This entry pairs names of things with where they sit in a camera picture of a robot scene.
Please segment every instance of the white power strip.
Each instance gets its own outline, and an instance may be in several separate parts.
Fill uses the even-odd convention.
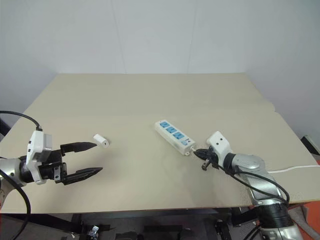
[[[196,144],[190,137],[173,126],[167,120],[157,121],[154,124],[155,130],[167,140],[182,155],[188,156],[192,147]]]

